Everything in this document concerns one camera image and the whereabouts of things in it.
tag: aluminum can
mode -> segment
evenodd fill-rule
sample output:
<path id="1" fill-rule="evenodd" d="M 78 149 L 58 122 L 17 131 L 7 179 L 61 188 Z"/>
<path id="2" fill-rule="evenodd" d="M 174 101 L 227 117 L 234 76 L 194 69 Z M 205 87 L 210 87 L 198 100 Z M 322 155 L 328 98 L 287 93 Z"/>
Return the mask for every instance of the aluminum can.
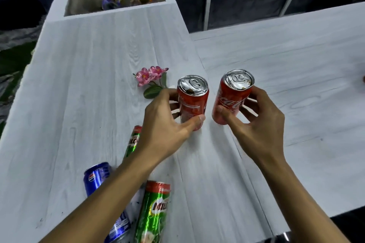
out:
<path id="1" fill-rule="evenodd" d="M 177 82 L 177 93 L 179 94 L 181 123 L 196 115 L 205 114 L 209 95 L 206 79 L 198 75 L 186 75 Z"/>
<path id="2" fill-rule="evenodd" d="M 243 69 L 234 69 L 226 72 L 219 85 L 217 97 L 214 102 L 212 118 L 216 123 L 226 125 L 217 107 L 222 105 L 229 109 L 234 115 L 237 115 L 240 106 L 250 95 L 255 79 L 250 72 Z"/>
<path id="3" fill-rule="evenodd" d="M 134 243 L 160 243 L 170 192 L 169 184 L 147 181 Z"/>
<path id="4" fill-rule="evenodd" d="M 141 130 L 142 126 L 134 126 L 131 138 L 129 139 L 128 146 L 124 154 L 124 158 L 128 157 L 136 149 Z"/>
<path id="5" fill-rule="evenodd" d="M 110 176 L 111 170 L 109 163 L 100 163 L 90 167 L 84 172 L 84 184 L 88 197 L 98 189 L 107 177 Z M 117 239 L 121 239 L 130 229 L 131 223 L 127 214 L 123 211 L 111 228 L 108 236 L 105 238 L 104 243 L 110 243 Z"/>

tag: red soda can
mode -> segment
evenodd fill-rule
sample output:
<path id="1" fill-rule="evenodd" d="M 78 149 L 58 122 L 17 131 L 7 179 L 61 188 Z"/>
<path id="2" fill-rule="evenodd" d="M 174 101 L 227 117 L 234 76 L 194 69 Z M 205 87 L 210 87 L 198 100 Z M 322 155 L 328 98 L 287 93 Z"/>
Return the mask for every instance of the red soda can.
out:
<path id="1" fill-rule="evenodd" d="M 177 82 L 177 93 L 179 94 L 181 123 L 196 115 L 205 114 L 209 95 L 206 79 L 198 75 L 186 75 Z"/>
<path id="2" fill-rule="evenodd" d="M 217 112 L 217 107 L 222 105 L 229 109 L 234 115 L 237 115 L 240 106 L 250 95 L 255 78 L 252 74 L 243 69 L 234 69 L 226 72 L 219 85 L 217 97 L 214 102 L 212 118 L 216 123 L 226 125 L 226 121 L 221 114 Z"/>

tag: milo can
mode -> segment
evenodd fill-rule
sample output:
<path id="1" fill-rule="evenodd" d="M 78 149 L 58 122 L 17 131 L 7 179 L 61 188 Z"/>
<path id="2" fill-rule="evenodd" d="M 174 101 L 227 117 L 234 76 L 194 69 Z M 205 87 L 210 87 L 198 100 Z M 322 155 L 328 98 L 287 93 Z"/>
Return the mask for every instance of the milo can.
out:
<path id="1" fill-rule="evenodd" d="M 134 243 L 159 243 L 166 223 L 170 185 L 147 181 L 142 207 L 134 235 Z"/>
<path id="2" fill-rule="evenodd" d="M 134 126 L 131 138 L 129 139 L 128 146 L 124 154 L 124 158 L 128 157 L 136 149 L 141 130 L 142 126 Z"/>

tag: blue can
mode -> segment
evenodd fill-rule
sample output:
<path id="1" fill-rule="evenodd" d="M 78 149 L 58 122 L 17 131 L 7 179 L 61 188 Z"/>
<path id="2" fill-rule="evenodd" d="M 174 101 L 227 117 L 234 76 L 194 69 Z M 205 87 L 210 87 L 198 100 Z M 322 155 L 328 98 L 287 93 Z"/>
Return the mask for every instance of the blue can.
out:
<path id="1" fill-rule="evenodd" d="M 84 172 L 84 184 L 88 197 L 110 176 L 111 170 L 109 163 L 99 163 Z M 110 243 L 122 238 L 130 229 L 131 223 L 128 215 L 123 211 L 110 230 L 109 235 L 105 238 L 104 243 Z"/>

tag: right hand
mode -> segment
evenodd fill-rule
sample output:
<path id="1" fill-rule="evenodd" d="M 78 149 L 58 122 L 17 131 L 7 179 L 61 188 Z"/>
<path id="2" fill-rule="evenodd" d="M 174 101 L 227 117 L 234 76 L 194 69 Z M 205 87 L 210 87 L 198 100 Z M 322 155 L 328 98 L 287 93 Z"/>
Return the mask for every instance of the right hand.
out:
<path id="1" fill-rule="evenodd" d="M 223 106 L 219 106 L 218 111 L 231 127 L 244 152 L 260 168 L 272 163 L 284 163 L 284 114 L 263 89 L 255 86 L 244 101 L 244 106 L 258 114 L 255 116 L 245 107 L 240 107 L 240 112 L 250 121 L 249 124 L 240 121 Z"/>

